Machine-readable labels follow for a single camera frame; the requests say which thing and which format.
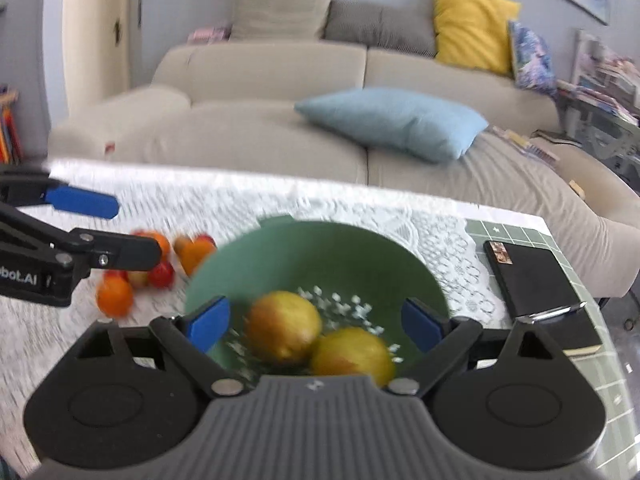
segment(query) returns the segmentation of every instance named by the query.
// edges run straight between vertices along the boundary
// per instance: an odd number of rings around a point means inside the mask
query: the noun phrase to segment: white lace tablecloth
[[[190,171],[150,166],[117,166],[60,160],[52,176],[75,186],[118,197],[111,220],[27,208],[29,214],[64,230],[80,226],[115,232],[155,229],[169,237],[207,232],[218,244],[258,228],[258,219],[290,214],[297,219],[343,222],[378,232],[410,250],[436,276],[455,314],[485,326],[508,326],[504,303],[489,287],[486,267],[465,232],[465,218],[535,228],[537,217],[408,192],[312,180],[223,171]],[[38,460],[22,426],[26,399],[73,341],[101,317],[94,290],[100,272],[76,289],[71,307],[54,309],[0,299],[0,453],[24,474]],[[143,292],[123,324],[142,325],[161,314],[179,312],[185,277],[178,273],[171,292]]]

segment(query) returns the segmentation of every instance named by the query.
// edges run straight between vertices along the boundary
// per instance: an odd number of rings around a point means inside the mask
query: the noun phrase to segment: sticker
[[[507,252],[507,248],[502,242],[489,242],[489,245],[491,245],[495,254],[495,259],[498,260],[499,264],[513,265],[513,262],[509,257],[509,253]]]

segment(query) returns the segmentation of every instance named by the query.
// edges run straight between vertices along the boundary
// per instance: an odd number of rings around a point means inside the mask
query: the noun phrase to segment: sofa armrest
[[[599,241],[600,269],[580,276],[594,298],[622,298],[628,293],[640,270],[640,230],[607,218],[601,219],[606,235]]]
[[[556,171],[564,181],[574,180],[584,190],[584,201],[596,215],[640,229],[640,197],[613,171],[575,146],[541,137],[531,141],[560,158]]]
[[[187,95],[153,84],[89,107],[54,127],[49,156],[104,158],[105,145],[134,136],[144,126],[191,108]]]

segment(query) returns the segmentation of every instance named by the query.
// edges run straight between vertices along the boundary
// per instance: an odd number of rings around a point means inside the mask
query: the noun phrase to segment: orange
[[[191,277],[207,256],[216,252],[216,246],[209,240],[194,240],[185,244],[178,255],[187,276]]]
[[[95,292],[95,301],[107,316],[125,317],[133,305],[133,288],[122,278],[106,278]]]
[[[174,251],[180,257],[180,253],[186,245],[191,243],[191,238],[186,235],[180,235],[174,240]]]
[[[169,254],[171,253],[171,244],[162,233],[159,233],[158,231],[146,231],[144,233],[140,233],[140,236],[153,238],[158,242],[158,245],[160,245],[160,248],[162,249],[162,259],[166,260],[169,257]]]

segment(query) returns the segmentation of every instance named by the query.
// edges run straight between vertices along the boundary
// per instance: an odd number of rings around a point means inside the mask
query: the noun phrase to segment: gray pillow
[[[332,0],[324,38],[435,57],[433,25],[413,10]]]

